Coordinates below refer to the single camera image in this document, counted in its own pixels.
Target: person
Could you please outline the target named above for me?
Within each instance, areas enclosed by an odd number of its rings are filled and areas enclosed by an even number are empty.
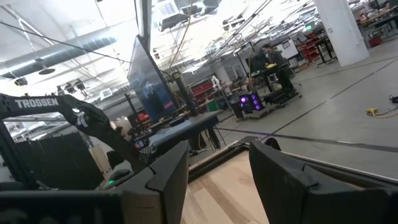
[[[115,128],[115,131],[122,137],[126,137],[126,133],[124,132],[123,127],[117,126]]]
[[[291,91],[294,89],[292,82],[289,79],[289,63],[287,60],[282,56],[282,52],[279,50],[272,49],[271,45],[265,44],[261,48],[268,58],[270,63],[275,63],[279,68],[276,72],[276,76],[279,80],[280,85],[283,89],[287,91]]]

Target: monitor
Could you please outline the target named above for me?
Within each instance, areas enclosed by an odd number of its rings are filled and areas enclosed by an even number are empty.
[[[176,110],[175,98],[139,36],[134,41],[130,62],[127,79],[150,119],[157,122],[172,114]]]

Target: ventilation duct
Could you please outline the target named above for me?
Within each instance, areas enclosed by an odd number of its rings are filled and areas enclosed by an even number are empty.
[[[66,41],[67,44],[79,46],[90,51],[98,50],[109,46],[117,41],[113,36],[112,27],[100,29],[89,34],[82,35],[72,40]],[[56,44],[35,53],[26,54],[6,62],[0,63],[0,77],[4,78],[19,78],[25,75],[41,71],[43,63],[47,67],[66,62],[73,58],[87,54],[88,52],[76,47],[71,47],[65,44]],[[38,62],[36,59],[40,57],[43,61]]]

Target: ceiling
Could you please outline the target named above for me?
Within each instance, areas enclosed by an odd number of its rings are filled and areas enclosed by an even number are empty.
[[[194,67],[203,65],[201,58],[219,48],[225,40],[231,36],[239,25],[230,27],[228,31],[223,29],[223,21],[237,18],[240,14],[243,19],[248,19],[254,11],[264,2],[263,0],[218,0],[220,2],[216,11],[202,16],[192,16],[189,30],[184,38],[180,53],[173,65],[189,64]],[[200,0],[194,0],[195,4],[201,4]],[[251,23],[240,33],[239,40],[233,40],[223,52],[231,52],[231,49],[239,48],[237,42],[245,42],[250,39],[258,39],[262,34],[275,24],[280,24],[286,15],[295,11],[304,1],[297,0],[272,0],[271,3],[257,15]],[[190,4],[190,0],[178,0],[178,5]],[[157,22],[157,1],[152,0],[152,20]],[[137,23],[135,20],[134,0],[0,0],[0,21],[21,27],[18,20],[12,15],[17,15],[26,24],[46,37],[59,41],[68,41],[92,33],[96,30],[112,27],[112,36],[118,41],[102,49],[97,53],[117,57],[129,61],[137,35]],[[151,54],[153,49],[159,54],[155,59],[160,69],[168,69],[175,56],[177,47],[182,39],[186,23],[179,23],[171,29],[160,32],[153,27],[151,33]],[[0,24],[0,62],[31,54],[33,52],[30,42],[23,32]],[[29,35],[34,50],[37,52],[46,49],[56,42],[48,42],[40,37]],[[88,53],[73,60],[51,66],[55,72],[50,75],[39,75],[34,72],[25,76],[28,81],[26,86],[16,86],[16,79],[0,79],[0,92],[8,95],[40,96],[56,92],[58,85],[64,87],[66,82],[74,83],[77,78],[82,80],[89,94],[89,101],[99,97],[102,90],[110,88],[116,90],[120,86],[127,85],[128,63],[121,63],[114,58]],[[73,96],[83,100],[85,97],[77,91]]]

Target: computer monitor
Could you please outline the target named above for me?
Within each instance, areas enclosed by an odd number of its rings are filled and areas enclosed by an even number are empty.
[[[134,41],[127,79],[153,122],[176,110],[175,98],[139,36]]]

